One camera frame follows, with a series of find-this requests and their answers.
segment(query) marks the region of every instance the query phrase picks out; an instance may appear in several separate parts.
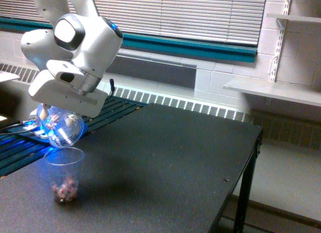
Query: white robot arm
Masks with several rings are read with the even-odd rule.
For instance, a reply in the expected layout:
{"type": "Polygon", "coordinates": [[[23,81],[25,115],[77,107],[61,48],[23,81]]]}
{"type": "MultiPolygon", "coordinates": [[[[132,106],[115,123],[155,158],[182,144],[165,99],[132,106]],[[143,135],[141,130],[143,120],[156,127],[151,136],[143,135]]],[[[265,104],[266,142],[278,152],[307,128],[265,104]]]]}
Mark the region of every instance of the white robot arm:
{"type": "Polygon", "coordinates": [[[107,97],[96,87],[123,36],[99,16],[94,0],[69,1],[78,14],[70,13],[68,0],[35,0],[54,29],[34,30],[22,38],[23,53],[41,70],[29,94],[35,101],[95,117],[107,97]]]}

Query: table leg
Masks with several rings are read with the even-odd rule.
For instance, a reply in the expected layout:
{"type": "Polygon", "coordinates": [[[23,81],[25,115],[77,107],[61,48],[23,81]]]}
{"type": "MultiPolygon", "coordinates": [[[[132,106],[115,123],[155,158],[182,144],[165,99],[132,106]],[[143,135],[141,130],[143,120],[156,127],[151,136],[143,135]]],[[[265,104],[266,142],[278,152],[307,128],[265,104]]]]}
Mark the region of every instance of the table leg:
{"type": "Polygon", "coordinates": [[[233,233],[243,232],[247,204],[250,198],[252,179],[254,174],[255,162],[259,151],[259,145],[260,143],[258,142],[254,149],[255,152],[252,154],[251,159],[243,172],[242,184],[241,184],[239,201],[237,204],[233,233]]]}

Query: black table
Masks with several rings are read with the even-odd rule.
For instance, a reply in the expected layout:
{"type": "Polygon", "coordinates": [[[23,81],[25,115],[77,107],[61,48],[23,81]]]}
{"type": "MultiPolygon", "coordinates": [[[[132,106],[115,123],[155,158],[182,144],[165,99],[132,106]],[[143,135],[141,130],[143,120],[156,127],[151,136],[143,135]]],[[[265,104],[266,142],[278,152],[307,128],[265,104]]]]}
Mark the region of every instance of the black table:
{"type": "Polygon", "coordinates": [[[243,174],[241,232],[262,129],[148,105],[84,137],[79,199],[53,201],[43,159],[0,180],[1,232],[208,232],[243,174]]]}

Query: blue windowsill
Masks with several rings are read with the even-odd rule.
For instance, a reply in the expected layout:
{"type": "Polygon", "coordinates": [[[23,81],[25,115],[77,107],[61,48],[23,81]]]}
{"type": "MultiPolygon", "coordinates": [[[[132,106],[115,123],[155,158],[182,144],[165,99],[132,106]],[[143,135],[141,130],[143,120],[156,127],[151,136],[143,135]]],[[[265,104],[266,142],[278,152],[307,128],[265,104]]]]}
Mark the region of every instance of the blue windowsill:
{"type": "MultiPolygon", "coordinates": [[[[52,29],[50,24],[0,17],[0,29],[26,32],[52,29]]],[[[156,53],[254,63],[257,48],[123,33],[123,47],[156,53]]]]}

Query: clear plastic cup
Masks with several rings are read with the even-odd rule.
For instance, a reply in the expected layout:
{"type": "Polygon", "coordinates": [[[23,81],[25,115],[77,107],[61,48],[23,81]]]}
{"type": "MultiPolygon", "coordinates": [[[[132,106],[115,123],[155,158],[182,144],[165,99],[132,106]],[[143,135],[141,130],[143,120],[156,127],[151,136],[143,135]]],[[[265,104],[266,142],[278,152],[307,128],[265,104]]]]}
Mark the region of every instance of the clear plastic cup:
{"type": "Polygon", "coordinates": [[[78,196],[81,164],[85,157],[77,148],[56,148],[45,154],[54,199],[60,204],[71,202],[78,196]]]}
{"type": "Polygon", "coordinates": [[[40,104],[37,116],[48,135],[52,146],[70,147],[77,142],[84,131],[84,120],[76,113],[40,104]]]}

